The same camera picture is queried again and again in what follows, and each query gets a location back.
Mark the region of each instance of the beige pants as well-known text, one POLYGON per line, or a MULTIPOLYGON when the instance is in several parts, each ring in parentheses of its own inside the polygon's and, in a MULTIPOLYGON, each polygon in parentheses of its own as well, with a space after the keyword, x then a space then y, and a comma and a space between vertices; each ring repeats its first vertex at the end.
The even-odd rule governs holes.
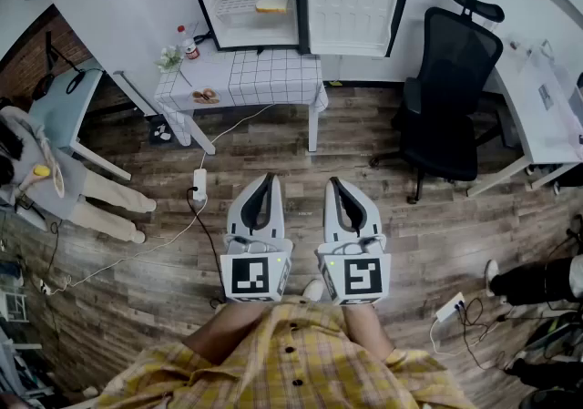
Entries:
MULTIPOLYGON (((85 185, 81 192, 86 197, 106 201, 111 205, 123 207, 126 210, 146 213, 151 208, 149 199, 137 192, 105 179, 93 171, 87 172, 85 185)), ((120 240, 131 240, 136 232, 136 225, 118 215, 107 213, 80 199, 69 217, 69 221, 83 228, 105 232, 120 240)))

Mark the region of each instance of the black office chair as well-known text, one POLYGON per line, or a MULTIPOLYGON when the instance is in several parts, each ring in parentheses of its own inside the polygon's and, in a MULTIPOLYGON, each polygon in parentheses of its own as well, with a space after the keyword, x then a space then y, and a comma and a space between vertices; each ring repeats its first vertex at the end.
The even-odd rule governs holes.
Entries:
POLYGON ((476 178, 474 126, 468 115, 476 111, 484 83, 502 54, 500 39, 472 22, 473 13, 502 22, 502 8, 477 0, 454 1, 464 8, 461 15, 439 7, 425 12, 421 70, 417 78, 405 81, 403 104, 392 120, 401 130, 399 151, 369 163, 376 168, 383 159, 399 157, 416 166, 417 192, 407 197, 413 204, 421 198, 426 172, 449 180, 476 178))

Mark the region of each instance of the plaid shirt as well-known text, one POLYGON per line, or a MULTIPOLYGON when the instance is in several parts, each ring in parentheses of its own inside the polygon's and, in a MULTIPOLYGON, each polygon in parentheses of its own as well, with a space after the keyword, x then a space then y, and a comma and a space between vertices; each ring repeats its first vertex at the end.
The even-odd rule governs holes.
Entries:
POLYGON ((97 407, 474 408, 428 353, 382 362, 347 338, 340 307, 300 299, 271 308, 221 365, 181 343, 142 352, 97 407))

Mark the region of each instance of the bottle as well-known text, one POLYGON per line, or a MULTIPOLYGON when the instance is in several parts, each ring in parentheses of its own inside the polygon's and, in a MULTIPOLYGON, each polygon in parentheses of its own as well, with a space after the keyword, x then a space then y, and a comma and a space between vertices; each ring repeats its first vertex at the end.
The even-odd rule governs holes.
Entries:
POLYGON ((186 35, 186 29, 184 26, 179 26, 178 28, 180 34, 180 46, 181 50, 184 51, 188 59, 196 59, 200 56, 199 49, 194 43, 194 39, 191 36, 186 35))

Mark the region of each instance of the chair armrest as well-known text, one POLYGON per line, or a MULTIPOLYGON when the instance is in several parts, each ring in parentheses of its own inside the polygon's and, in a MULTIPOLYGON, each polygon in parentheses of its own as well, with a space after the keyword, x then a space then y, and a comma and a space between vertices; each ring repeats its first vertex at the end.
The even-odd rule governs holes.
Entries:
POLYGON ((421 114, 421 82, 419 80, 408 77, 404 81, 403 99, 407 111, 421 114))

